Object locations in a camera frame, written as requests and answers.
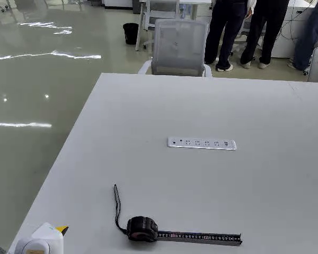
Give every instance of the trash can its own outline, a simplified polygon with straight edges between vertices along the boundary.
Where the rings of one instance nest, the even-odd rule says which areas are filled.
[[[126,23],[123,26],[126,44],[135,45],[137,43],[138,27],[136,23]]]
[[[140,14],[140,1],[139,0],[132,0],[133,4],[133,13]]]

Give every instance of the chair armrest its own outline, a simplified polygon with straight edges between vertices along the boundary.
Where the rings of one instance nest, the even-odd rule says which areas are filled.
[[[205,69],[205,77],[207,78],[212,78],[212,71],[211,68],[208,65],[204,65],[204,69]]]
[[[143,74],[145,75],[147,70],[149,69],[149,67],[152,64],[152,60],[148,60],[144,63],[144,65],[141,67],[141,69],[138,71],[138,74]]]

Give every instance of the black trash can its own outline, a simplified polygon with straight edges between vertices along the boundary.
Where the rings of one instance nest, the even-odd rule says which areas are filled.
[[[136,23],[126,23],[122,27],[125,31],[126,44],[135,45],[137,43],[139,25]]]

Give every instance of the electrical outlet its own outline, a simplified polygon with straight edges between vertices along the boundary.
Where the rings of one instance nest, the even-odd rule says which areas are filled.
[[[181,138],[169,137],[167,139],[168,147],[187,147],[187,148],[204,148],[218,150],[236,150],[237,146],[234,140],[218,140],[218,139],[197,139],[197,138]]]

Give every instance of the black pants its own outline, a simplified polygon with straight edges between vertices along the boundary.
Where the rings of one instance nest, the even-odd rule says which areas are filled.
[[[266,65],[270,64],[272,49],[284,21],[288,2],[289,0],[257,0],[251,20],[248,44],[240,59],[242,64],[252,61],[265,23],[266,34],[260,62]]]
[[[220,50],[217,68],[229,67],[228,57],[246,16],[246,0],[217,0],[212,12],[210,32],[206,41],[205,62],[212,63],[218,55],[220,37],[225,28],[223,45]]]

